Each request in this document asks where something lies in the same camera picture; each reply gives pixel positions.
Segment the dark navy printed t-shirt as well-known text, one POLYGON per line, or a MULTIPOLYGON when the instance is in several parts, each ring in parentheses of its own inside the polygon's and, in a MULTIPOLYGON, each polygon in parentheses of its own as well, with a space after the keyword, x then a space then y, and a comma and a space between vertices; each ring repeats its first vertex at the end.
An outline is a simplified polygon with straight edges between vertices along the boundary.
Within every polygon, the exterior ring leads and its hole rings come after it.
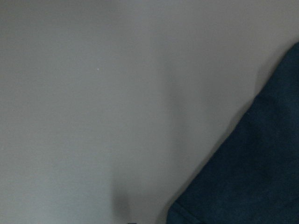
POLYGON ((251 107, 187 189, 169 224, 299 221, 299 46, 282 58, 251 107))

